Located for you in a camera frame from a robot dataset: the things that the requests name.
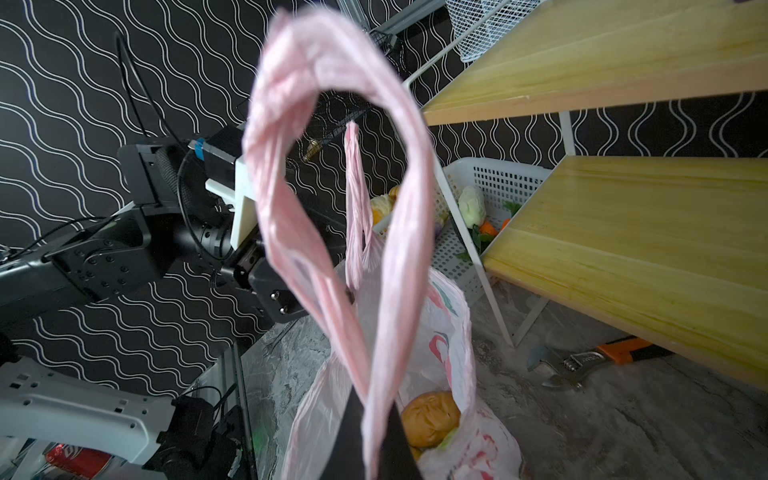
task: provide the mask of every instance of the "blue tape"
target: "blue tape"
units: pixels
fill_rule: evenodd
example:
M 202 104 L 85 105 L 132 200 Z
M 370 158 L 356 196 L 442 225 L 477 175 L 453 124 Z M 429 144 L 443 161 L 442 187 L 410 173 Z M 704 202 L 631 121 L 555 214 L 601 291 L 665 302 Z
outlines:
M 197 155 L 197 158 L 200 158 L 201 160 L 205 160 L 203 158 L 203 144 L 205 143 L 205 138 L 198 138 L 197 141 L 194 144 L 194 154 Z

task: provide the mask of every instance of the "wooden shelf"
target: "wooden shelf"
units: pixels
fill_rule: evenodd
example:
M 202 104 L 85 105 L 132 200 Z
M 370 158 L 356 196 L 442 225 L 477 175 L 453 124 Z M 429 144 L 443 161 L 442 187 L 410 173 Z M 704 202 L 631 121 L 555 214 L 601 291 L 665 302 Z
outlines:
M 548 0 L 423 109 L 429 125 L 768 89 L 768 0 Z
M 766 205 L 765 159 L 566 157 L 483 263 L 768 389 Z

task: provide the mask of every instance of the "bag handle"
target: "bag handle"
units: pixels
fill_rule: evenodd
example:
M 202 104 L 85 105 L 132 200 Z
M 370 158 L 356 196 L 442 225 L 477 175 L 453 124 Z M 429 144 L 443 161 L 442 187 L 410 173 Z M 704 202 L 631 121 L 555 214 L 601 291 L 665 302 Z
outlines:
M 358 127 L 354 121 L 346 125 L 346 285 L 355 295 L 362 282 L 366 253 L 373 242 L 373 212 L 368 198 L 366 178 L 362 173 L 362 158 L 358 143 Z
M 325 90 L 361 94 L 386 108 L 409 159 L 382 256 L 382 293 L 373 360 L 322 239 L 282 175 L 282 164 Z M 381 52 L 358 26 L 328 10 L 270 23 L 250 99 L 243 155 L 250 169 L 266 256 L 328 335 L 366 411 L 363 461 L 378 465 L 386 420 L 405 374 L 434 244 L 434 151 L 419 109 Z

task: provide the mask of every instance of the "perforated basket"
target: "perforated basket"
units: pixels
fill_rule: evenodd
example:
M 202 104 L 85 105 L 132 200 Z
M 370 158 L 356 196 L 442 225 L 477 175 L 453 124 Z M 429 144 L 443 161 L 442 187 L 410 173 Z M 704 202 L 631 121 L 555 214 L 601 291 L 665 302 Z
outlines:
M 485 211 L 497 230 L 511 216 L 509 210 L 504 208 L 504 202 L 524 204 L 551 172 L 543 167 L 490 158 L 462 158 L 444 167 L 443 171 L 456 199 L 464 187 L 475 185 L 482 189 Z M 454 280 L 464 290 L 467 303 L 472 305 L 483 295 L 482 286 L 472 262 L 456 258 L 466 249 L 451 224 L 448 204 L 439 187 L 435 187 L 435 215 L 447 215 L 448 220 L 435 241 L 432 267 Z M 386 237 L 390 219 L 391 216 L 387 216 L 373 227 L 381 237 Z
M 469 30 L 500 2 L 501 0 L 447 0 L 454 38 Z M 462 61 L 469 63 L 480 58 L 541 2 L 542 0 L 511 0 L 458 44 Z

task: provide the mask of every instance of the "plastic bag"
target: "plastic bag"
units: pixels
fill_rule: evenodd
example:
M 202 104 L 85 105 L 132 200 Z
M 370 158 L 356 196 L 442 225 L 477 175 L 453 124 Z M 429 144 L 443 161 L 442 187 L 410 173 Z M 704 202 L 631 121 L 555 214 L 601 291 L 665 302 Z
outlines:
M 302 134 L 319 92 L 329 89 L 354 91 L 386 108 L 409 159 L 384 247 L 372 231 L 357 127 L 348 126 L 346 283 L 355 294 L 354 306 L 320 235 L 283 178 L 288 149 Z M 333 348 L 296 415 L 283 478 L 319 477 L 351 385 L 365 406 L 361 433 L 367 478 L 377 471 L 392 402 L 402 407 L 420 393 L 451 387 L 462 421 L 442 451 L 422 456 L 425 477 L 443 479 L 452 472 L 453 478 L 514 478 L 517 444 L 475 398 L 463 293 L 429 269 L 433 239 L 423 229 L 433 216 L 429 134 L 410 93 L 356 25 L 327 10 L 296 18 L 278 13 L 251 94 L 243 154 L 267 259 Z

